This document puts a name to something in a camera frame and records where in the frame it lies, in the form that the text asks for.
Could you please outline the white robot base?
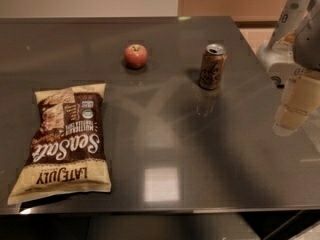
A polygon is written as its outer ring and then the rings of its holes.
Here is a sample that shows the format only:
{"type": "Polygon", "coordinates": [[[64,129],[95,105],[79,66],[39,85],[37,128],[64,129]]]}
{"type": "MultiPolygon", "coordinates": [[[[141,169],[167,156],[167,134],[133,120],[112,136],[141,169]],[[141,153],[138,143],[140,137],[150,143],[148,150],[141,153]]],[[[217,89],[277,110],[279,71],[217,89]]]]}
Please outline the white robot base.
{"type": "Polygon", "coordinates": [[[257,58],[276,87],[283,87],[289,78],[299,77],[305,71],[294,61],[292,46],[288,44],[275,44],[273,48],[263,44],[257,58]]]}

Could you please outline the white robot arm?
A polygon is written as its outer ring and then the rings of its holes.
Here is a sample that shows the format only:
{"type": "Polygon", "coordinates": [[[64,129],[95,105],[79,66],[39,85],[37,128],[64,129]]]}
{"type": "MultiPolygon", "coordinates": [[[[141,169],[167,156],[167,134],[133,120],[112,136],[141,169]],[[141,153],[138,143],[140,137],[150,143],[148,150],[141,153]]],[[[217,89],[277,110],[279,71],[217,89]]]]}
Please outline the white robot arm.
{"type": "Polygon", "coordinates": [[[319,0],[287,0],[265,51],[267,72],[272,66],[304,68],[286,81],[275,115],[274,132],[289,136],[320,107],[319,0]]]}

